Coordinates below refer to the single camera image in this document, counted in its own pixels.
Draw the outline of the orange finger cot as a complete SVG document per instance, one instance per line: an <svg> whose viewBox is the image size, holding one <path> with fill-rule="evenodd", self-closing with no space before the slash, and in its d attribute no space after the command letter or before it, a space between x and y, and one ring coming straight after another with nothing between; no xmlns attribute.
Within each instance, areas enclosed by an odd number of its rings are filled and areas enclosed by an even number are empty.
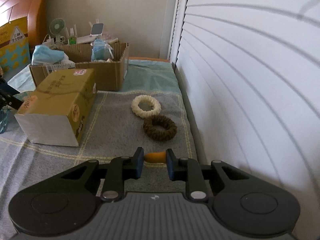
<svg viewBox="0 0 320 240"><path fill-rule="evenodd" d="M147 153L146 155L144 155L144 161L151 164L166 164L167 154L165 151Z"/></svg>

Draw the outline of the blue face mask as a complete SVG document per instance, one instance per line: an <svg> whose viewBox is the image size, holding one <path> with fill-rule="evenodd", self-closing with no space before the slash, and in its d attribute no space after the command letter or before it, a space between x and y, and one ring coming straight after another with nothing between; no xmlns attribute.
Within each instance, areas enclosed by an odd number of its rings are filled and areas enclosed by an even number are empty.
<svg viewBox="0 0 320 240"><path fill-rule="evenodd" d="M32 55L31 64L33 66L55 64L68 59L63 51L52 50L45 45L37 45Z"/></svg>
<svg viewBox="0 0 320 240"><path fill-rule="evenodd" d="M91 43L92 55L91 61L114 59L113 48L105 40L95 39Z"/></svg>

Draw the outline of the yellow blue paper bag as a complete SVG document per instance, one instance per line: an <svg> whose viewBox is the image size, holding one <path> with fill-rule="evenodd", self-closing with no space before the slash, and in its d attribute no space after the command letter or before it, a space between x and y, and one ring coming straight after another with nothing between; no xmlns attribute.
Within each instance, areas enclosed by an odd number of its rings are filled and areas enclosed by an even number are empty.
<svg viewBox="0 0 320 240"><path fill-rule="evenodd" d="M9 76L29 63L28 20L22 17L1 26L1 68Z"/></svg>

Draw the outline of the grey checked towel mat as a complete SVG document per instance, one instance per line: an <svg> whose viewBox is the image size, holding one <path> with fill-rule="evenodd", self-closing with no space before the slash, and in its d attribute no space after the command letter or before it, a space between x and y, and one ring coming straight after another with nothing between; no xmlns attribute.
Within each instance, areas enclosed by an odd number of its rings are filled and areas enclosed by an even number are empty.
<svg viewBox="0 0 320 240"><path fill-rule="evenodd" d="M99 92L95 98L78 147L31 143L16 119L9 118L1 135L1 239L9 239L15 229L8 214L11 198L20 190L65 171L89 159L108 163L122 155L133 155L138 147L145 153L172 149L177 157L196 158L187 113L180 94L152 92L164 116L177 126L174 139L157 142L143 131L143 120L131 111L139 91Z"/></svg>

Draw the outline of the brown scrunchie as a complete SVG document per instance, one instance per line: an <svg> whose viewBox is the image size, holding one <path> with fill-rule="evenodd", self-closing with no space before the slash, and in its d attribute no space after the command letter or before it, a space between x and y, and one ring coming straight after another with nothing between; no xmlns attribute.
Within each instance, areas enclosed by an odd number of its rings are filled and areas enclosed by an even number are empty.
<svg viewBox="0 0 320 240"><path fill-rule="evenodd" d="M169 141L177 134L176 124L167 116L152 115L144 119L144 133L155 141Z"/></svg>

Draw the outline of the olive green carton box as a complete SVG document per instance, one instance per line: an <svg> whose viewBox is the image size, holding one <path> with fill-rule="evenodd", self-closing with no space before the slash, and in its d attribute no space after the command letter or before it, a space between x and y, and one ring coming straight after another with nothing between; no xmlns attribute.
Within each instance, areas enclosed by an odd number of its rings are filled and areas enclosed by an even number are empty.
<svg viewBox="0 0 320 240"><path fill-rule="evenodd" d="M77 147L95 96L93 69L57 70L26 97L15 118L32 143Z"/></svg>

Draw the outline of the cream scrunchie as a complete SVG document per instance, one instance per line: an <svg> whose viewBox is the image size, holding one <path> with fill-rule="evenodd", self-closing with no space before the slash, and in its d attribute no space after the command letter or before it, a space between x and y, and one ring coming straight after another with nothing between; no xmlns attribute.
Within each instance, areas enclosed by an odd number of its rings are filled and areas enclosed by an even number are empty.
<svg viewBox="0 0 320 240"><path fill-rule="evenodd" d="M145 119L153 115L159 115L162 108L156 98L150 95L139 95L132 100L131 110L136 116Z"/></svg>

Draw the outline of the green desk fan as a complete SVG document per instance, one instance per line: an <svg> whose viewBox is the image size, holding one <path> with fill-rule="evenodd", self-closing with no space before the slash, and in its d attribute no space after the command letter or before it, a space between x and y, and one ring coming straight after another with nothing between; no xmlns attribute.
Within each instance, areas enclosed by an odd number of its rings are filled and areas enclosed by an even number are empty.
<svg viewBox="0 0 320 240"><path fill-rule="evenodd" d="M65 29L65 21L63 18L55 18L49 25L49 31L55 37L55 43L57 45L62 45L61 33Z"/></svg>

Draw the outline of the green small bottle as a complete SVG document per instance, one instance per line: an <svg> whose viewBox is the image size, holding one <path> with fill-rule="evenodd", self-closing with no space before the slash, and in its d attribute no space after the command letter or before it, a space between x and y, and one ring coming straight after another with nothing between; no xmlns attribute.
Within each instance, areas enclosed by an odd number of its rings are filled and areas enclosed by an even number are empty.
<svg viewBox="0 0 320 240"><path fill-rule="evenodd" d="M74 28L70 29L70 34L69 34L69 38L68 38L68 44L69 45L76 44L76 35L74 33Z"/></svg>

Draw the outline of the wooden headboard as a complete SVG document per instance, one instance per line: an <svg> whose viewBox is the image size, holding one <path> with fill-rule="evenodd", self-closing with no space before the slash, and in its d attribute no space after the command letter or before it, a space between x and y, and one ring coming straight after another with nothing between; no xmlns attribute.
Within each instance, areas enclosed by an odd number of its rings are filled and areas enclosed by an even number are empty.
<svg viewBox="0 0 320 240"><path fill-rule="evenodd" d="M30 52L43 42L47 35L46 0L1 0L1 27L26 17Z"/></svg>

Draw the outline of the white wifi router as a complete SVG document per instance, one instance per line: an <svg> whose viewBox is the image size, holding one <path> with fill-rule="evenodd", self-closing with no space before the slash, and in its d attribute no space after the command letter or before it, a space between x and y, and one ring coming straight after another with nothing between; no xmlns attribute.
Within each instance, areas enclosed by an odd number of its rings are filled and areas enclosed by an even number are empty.
<svg viewBox="0 0 320 240"><path fill-rule="evenodd" d="M89 23L90 32L91 32L91 26L93 25L93 23L90 22L90 21L88 23ZM100 23L98 18L95 20L95 23ZM76 43L77 44L91 43L95 39L105 40L108 44L114 44L114 43L118 43L119 42L119 38L118 37L113 36L108 31L105 31L105 29L103 30L103 34L101 36L90 36L90 32L89 32L88 35L79 36L76 24L73 25L73 28L74 28L74 33L76 35Z"/></svg>

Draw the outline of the light blue towel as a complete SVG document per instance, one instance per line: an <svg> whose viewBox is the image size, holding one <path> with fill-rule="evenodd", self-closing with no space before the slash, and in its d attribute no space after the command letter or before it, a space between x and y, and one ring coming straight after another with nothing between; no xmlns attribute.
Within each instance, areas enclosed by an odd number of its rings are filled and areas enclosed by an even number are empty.
<svg viewBox="0 0 320 240"><path fill-rule="evenodd" d="M35 89L28 67L8 81L14 89L25 92ZM121 92L130 91L173 92L180 94L178 80L170 63L163 61L129 59L127 74Z"/></svg>

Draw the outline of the open brown cardboard box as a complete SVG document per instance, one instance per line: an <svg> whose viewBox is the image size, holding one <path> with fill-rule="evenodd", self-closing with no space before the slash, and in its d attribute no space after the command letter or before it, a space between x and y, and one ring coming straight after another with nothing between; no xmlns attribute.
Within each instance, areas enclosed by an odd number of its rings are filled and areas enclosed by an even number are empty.
<svg viewBox="0 0 320 240"><path fill-rule="evenodd" d="M72 61L70 64L56 64L48 66L29 66L33 81L38 86L52 71L56 69L76 68L95 70L97 90L119 91L129 64L130 45L128 43L114 43L114 59L111 62L92 61L92 47L90 44L73 44L58 46L57 50L63 51Z"/></svg>

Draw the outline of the white phone stand device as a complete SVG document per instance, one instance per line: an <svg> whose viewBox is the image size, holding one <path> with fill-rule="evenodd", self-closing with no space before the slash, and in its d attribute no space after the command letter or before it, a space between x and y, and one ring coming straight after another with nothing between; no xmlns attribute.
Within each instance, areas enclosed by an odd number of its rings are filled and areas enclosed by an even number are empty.
<svg viewBox="0 0 320 240"><path fill-rule="evenodd" d="M90 36L101 36L103 34L104 24L95 23L91 26Z"/></svg>

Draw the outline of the white louvered shutter door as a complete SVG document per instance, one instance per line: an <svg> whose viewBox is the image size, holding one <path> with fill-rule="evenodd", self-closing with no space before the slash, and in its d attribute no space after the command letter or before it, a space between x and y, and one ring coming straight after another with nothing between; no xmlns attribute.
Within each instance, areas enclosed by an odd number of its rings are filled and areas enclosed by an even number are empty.
<svg viewBox="0 0 320 240"><path fill-rule="evenodd" d="M319 239L319 0L176 0L170 61L199 161L290 191Z"/></svg>

